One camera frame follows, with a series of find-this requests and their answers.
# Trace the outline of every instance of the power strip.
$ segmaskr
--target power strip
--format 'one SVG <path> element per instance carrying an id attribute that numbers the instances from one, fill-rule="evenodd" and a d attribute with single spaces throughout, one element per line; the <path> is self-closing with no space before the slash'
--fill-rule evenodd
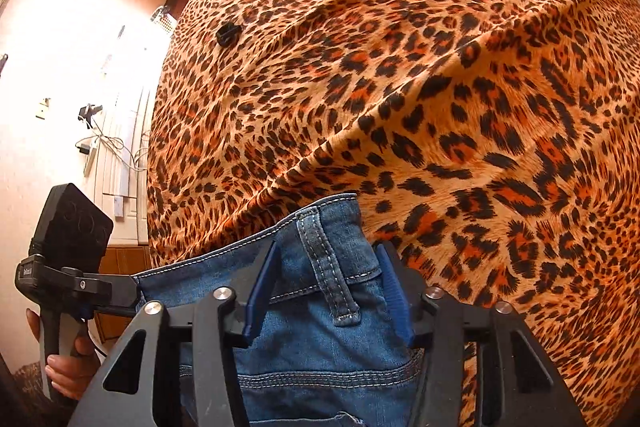
<path id="1" fill-rule="evenodd" d="M 98 141 L 99 138 L 96 136 L 89 146 L 89 154 L 86 157 L 86 162 L 84 163 L 84 177 L 88 178 L 89 174 L 91 174 L 91 167 L 94 166 L 95 157 L 98 155 Z"/>

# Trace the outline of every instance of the wooden cabinet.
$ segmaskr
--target wooden cabinet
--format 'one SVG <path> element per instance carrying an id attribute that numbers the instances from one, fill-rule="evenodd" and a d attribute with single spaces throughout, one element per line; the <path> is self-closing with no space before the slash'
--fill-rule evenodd
<path id="1" fill-rule="evenodd" d="M 148 247 L 109 247 L 100 263 L 100 273 L 132 275 L 151 268 Z M 129 325 L 131 319 L 114 315 L 95 314 L 100 341 L 110 347 Z"/>

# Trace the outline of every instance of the small black clip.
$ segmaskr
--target small black clip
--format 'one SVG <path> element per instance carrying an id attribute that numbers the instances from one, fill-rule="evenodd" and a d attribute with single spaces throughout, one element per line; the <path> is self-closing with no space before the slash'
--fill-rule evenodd
<path id="1" fill-rule="evenodd" d="M 88 103 L 84 107 L 80 108 L 80 111 L 78 112 L 78 120 L 79 121 L 84 120 L 86 122 L 86 128 L 91 129 L 91 127 L 94 126 L 91 119 L 96 114 L 98 114 L 101 110 L 102 110 L 101 105 L 93 105 L 91 103 Z"/>
<path id="2" fill-rule="evenodd" d="M 240 33 L 242 33 L 242 26 L 228 21 L 220 26 L 220 29 L 216 32 L 216 40 L 223 48 L 229 48 L 238 44 Z"/>

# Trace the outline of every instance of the white stitching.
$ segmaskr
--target white stitching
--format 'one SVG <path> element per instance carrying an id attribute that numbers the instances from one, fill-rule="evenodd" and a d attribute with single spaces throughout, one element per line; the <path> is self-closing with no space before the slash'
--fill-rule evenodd
<path id="1" fill-rule="evenodd" d="M 397 385 L 415 378 L 420 372 L 420 356 L 424 355 L 422 350 L 415 351 L 412 354 L 411 359 L 401 367 L 391 369 L 384 372 L 363 372 L 352 375 L 332 375 L 326 373 L 272 373 L 270 375 L 263 375 L 261 377 L 252 377 L 251 375 L 238 375 L 238 380 L 241 387 L 246 389 L 264 389 L 268 387 L 283 387 L 284 385 L 295 385 L 298 387 L 335 387 L 338 389 L 352 389 L 356 387 L 388 387 L 391 385 Z M 403 380 L 392 380 L 393 377 L 399 377 L 402 373 L 409 372 L 408 376 Z M 301 378 L 317 378 L 325 377 L 327 380 L 335 378 L 338 380 L 351 380 L 347 382 L 349 385 L 341 385 L 340 383 L 318 383 L 318 382 L 304 382 Z M 362 383 L 353 383 L 358 379 L 365 380 Z M 273 385 L 262 385 L 262 381 L 278 380 L 278 383 Z M 367 383 L 366 380 L 388 380 L 384 382 Z"/>
<path id="2" fill-rule="evenodd" d="M 314 212 L 314 217 L 317 217 L 318 221 L 319 221 L 320 213 L 319 212 Z M 347 308 L 347 311 L 350 312 L 348 314 L 339 315 L 337 318 L 338 318 L 338 320 L 347 320 L 347 319 L 349 319 L 351 317 L 356 316 L 357 313 L 358 313 L 358 310 L 354 310 L 351 307 L 351 303 L 347 299 L 347 296 L 344 294 L 344 290 L 342 288 L 342 284 L 340 284 L 340 280 L 338 279 L 338 276 L 335 274 L 335 266 L 334 266 L 334 257 L 335 257 L 335 255 L 330 254 L 328 248 L 326 247 L 326 244 L 325 244 L 326 236 L 324 234 L 324 231 L 322 230 L 322 224 L 320 224 L 320 232 L 318 233 L 318 235 L 320 237 L 320 244 L 322 245 L 322 249 L 324 250 L 324 253 L 326 254 L 327 258 L 329 259 L 329 263 L 331 265 L 331 272 L 334 274 L 335 283 L 338 285 L 338 288 L 340 288 L 340 295 L 342 295 L 342 300 L 344 301 L 344 304 L 345 304 L 345 306 Z"/>
<path id="3" fill-rule="evenodd" d="M 381 378 L 392 378 L 395 375 L 401 374 L 407 370 L 411 370 L 411 368 L 415 368 L 420 362 L 420 359 L 424 355 L 424 351 L 422 349 L 417 349 L 411 355 L 411 358 L 408 362 L 403 363 L 400 367 L 396 367 L 395 369 L 387 369 L 386 371 L 356 371 L 354 373 L 331 373 L 325 371 L 316 371 L 316 372 L 305 372 L 305 371 L 293 371 L 290 373 L 268 373 L 266 375 L 238 375 L 240 380 L 250 380 L 250 381 L 260 381 L 260 380 L 273 380 L 274 378 L 278 378 L 280 380 L 295 380 L 296 378 L 336 378 L 337 380 L 355 380 L 357 378 L 371 378 L 378 379 Z"/>
<path id="4" fill-rule="evenodd" d="M 326 277 L 326 275 L 324 275 L 324 269 L 322 269 L 322 263 L 320 263 L 320 259 L 318 258 L 318 254 L 316 253 L 316 250 L 314 249 L 313 245 L 309 241 L 309 236 L 308 236 L 308 233 L 306 232 L 305 220 L 304 219 L 299 219 L 297 221 L 297 224 L 300 225 L 300 229 L 302 229 L 302 234 L 305 236 L 305 239 L 303 241 L 303 247 L 307 247 L 307 248 L 305 248 L 305 251 L 307 251 L 307 253 L 310 254 L 314 258 L 314 261 L 316 262 L 316 266 L 318 266 L 318 269 L 320 270 L 320 277 L 322 277 L 322 279 L 324 279 L 324 284 L 327 286 L 326 292 L 323 291 L 322 293 L 324 293 L 324 296 L 326 298 L 331 300 L 331 304 L 333 305 L 332 306 L 332 315 L 335 314 L 336 315 L 335 318 L 338 319 L 340 317 L 340 315 L 338 315 L 338 303 L 335 301 L 334 294 L 332 293 L 332 291 L 328 287 L 328 284 L 327 284 L 327 281 L 326 281 L 327 277 Z"/>
<path id="5" fill-rule="evenodd" d="M 336 198 L 335 200 L 331 200 L 331 201 L 327 201 L 326 203 L 320 203 L 320 204 L 315 204 L 312 206 L 316 206 L 316 207 L 320 207 L 320 206 L 327 206 L 328 204 L 334 204 L 337 203 L 338 201 L 351 201 L 351 200 L 357 200 L 357 197 L 354 195 L 352 196 L 345 196 L 343 198 Z M 193 259 L 192 261 L 188 261 L 186 263 L 177 263 L 174 264 L 173 266 L 167 267 L 167 268 L 162 268 L 159 269 L 158 268 L 152 268 L 152 270 L 158 270 L 158 271 L 149 271 L 148 273 L 142 273 L 140 275 L 136 275 L 136 277 L 138 277 L 139 279 L 142 279 L 143 277 L 149 277 L 151 275 L 159 275 L 161 273 L 165 273 L 171 270 L 175 270 L 178 268 L 182 268 L 184 266 L 189 266 L 190 264 L 196 264 L 196 263 L 202 263 L 202 261 L 207 261 L 209 259 L 213 259 L 214 257 L 218 257 L 220 255 L 224 255 L 225 253 L 230 253 L 234 250 L 237 250 L 238 248 L 242 248 L 245 247 L 246 245 L 250 245 L 251 243 L 254 243 L 255 241 L 260 241 L 261 239 L 264 239 L 265 237 L 269 237 L 270 235 L 273 235 L 274 233 L 278 232 L 280 229 L 282 229 L 283 227 L 286 227 L 289 224 L 289 221 L 293 221 L 294 219 L 297 219 L 297 215 L 300 211 L 296 211 L 293 214 L 291 214 L 290 216 L 285 217 L 280 224 L 273 230 L 271 230 L 271 232 L 265 233 L 264 235 L 260 235 L 262 232 L 258 232 L 258 235 L 256 237 L 254 237 L 253 239 L 251 239 L 250 241 L 246 241 L 246 242 L 240 242 L 238 243 L 235 247 L 232 248 L 228 248 L 228 250 L 224 250 L 218 253 L 206 253 L 203 256 L 200 256 L 200 258 L 196 258 Z"/>
<path id="6" fill-rule="evenodd" d="M 348 280 L 359 279 L 360 277 L 366 277 L 367 275 L 371 275 L 376 270 L 378 270 L 378 267 L 375 267 L 375 268 L 369 270 L 368 272 L 360 273 L 360 274 L 357 274 L 357 275 L 350 275 L 348 277 L 345 277 L 344 279 L 347 280 L 347 281 Z M 297 295 L 298 293 L 303 293 L 303 292 L 306 292 L 306 291 L 316 291 L 316 290 L 319 290 L 319 289 L 320 289 L 320 287 L 317 284 L 314 284 L 313 286 L 308 286 L 306 288 L 302 288 L 302 290 L 295 290 L 295 291 L 292 291 L 292 292 L 283 293 L 281 295 L 276 295 L 274 297 L 271 297 L 270 300 L 274 301 L 275 299 L 280 299 L 282 297 L 289 297 L 289 296 L 292 296 L 292 295 Z"/>
<path id="7" fill-rule="evenodd" d="M 409 380 L 413 380 L 415 378 L 415 376 L 418 374 L 418 372 L 416 371 L 414 374 L 409 375 L 409 377 L 404 378 L 404 380 L 398 380 L 398 381 L 393 381 L 393 382 L 386 382 L 386 383 L 363 383 L 360 385 L 330 385 L 327 383 L 287 383 L 285 382 L 284 385 L 295 385 L 297 387 L 332 387 L 332 388 L 336 388 L 336 389 L 356 389 L 358 387 L 389 387 L 392 385 L 398 385 L 399 383 L 404 383 L 404 382 L 408 382 Z M 245 384 L 240 384 L 240 387 L 244 387 L 245 389 L 266 389 L 268 387 L 282 387 L 283 384 L 282 383 L 277 383 L 274 385 L 245 385 Z"/>

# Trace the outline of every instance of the wall outlet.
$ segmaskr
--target wall outlet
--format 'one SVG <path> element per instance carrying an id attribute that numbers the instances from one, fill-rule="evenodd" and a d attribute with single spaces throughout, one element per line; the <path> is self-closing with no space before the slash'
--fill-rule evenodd
<path id="1" fill-rule="evenodd" d="M 49 112 L 49 100 L 50 98 L 43 98 L 40 100 L 40 103 L 36 108 L 36 118 L 40 118 L 41 120 L 47 118 L 47 113 Z"/>

